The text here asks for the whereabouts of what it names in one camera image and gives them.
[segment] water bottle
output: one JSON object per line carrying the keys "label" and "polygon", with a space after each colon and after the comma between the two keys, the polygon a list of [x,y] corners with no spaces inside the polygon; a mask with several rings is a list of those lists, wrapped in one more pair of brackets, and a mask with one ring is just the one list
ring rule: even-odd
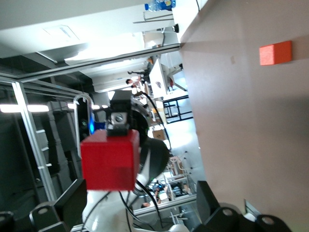
{"label": "water bottle", "polygon": [[176,6],[176,0],[152,0],[150,3],[145,4],[147,11],[171,11]]}

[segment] ceiling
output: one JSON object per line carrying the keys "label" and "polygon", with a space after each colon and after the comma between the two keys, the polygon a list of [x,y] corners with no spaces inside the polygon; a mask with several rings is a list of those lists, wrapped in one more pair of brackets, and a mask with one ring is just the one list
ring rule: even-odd
{"label": "ceiling", "polygon": [[[145,19],[171,12],[145,12],[144,0],[106,2],[90,0],[17,1],[0,3],[0,72],[22,74],[74,65],[95,59],[116,57],[145,49],[145,34],[164,29],[171,32],[173,20],[147,22]],[[160,19],[171,19],[164,16]],[[82,72],[54,77],[54,82],[80,89],[111,81],[111,75],[145,69],[147,57],[103,65]]]}

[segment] orange block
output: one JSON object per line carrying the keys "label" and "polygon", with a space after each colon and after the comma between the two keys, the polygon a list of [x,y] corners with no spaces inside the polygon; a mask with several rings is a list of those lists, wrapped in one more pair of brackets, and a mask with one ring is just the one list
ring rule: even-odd
{"label": "orange block", "polygon": [[269,44],[260,47],[260,64],[274,65],[292,60],[292,41]]}

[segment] red cube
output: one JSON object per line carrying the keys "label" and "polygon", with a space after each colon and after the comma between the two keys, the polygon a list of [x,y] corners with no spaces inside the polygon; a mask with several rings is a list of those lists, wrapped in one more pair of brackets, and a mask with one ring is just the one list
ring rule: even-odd
{"label": "red cube", "polygon": [[81,155],[87,189],[133,190],[140,164],[139,146],[137,130],[110,137],[105,130],[97,130],[84,139]]}
{"label": "red cube", "polygon": [[269,44],[260,47],[260,64],[274,65],[292,60],[292,41]]}

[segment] plastic bottle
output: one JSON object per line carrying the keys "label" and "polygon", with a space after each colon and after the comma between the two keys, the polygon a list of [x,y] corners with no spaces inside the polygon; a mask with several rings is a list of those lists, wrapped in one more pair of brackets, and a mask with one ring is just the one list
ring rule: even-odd
{"label": "plastic bottle", "polygon": [[152,0],[148,4],[145,4],[145,10],[147,11],[171,11],[176,6],[176,0]]}

